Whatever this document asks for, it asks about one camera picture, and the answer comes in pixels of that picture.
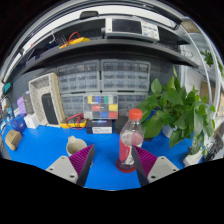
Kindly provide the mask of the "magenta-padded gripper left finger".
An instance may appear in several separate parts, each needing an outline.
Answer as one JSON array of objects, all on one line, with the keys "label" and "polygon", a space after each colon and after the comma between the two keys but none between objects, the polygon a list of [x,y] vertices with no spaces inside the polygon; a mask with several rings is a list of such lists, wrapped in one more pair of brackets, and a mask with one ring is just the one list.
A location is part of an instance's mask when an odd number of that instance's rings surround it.
[{"label": "magenta-padded gripper left finger", "polygon": [[74,184],[84,186],[94,155],[95,146],[87,146],[69,157],[59,157],[47,168],[47,171]]}]

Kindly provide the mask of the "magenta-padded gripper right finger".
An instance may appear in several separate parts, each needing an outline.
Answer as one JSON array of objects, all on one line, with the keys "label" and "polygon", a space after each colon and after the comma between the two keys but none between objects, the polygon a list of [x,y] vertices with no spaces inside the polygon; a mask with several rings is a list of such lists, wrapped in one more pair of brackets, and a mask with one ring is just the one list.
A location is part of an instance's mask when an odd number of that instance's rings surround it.
[{"label": "magenta-padded gripper right finger", "polygon": [[178,168],[165,156],[156,157],[138,146],[132,146],[132,157],[141,186],[145,186],[178,171]]}]

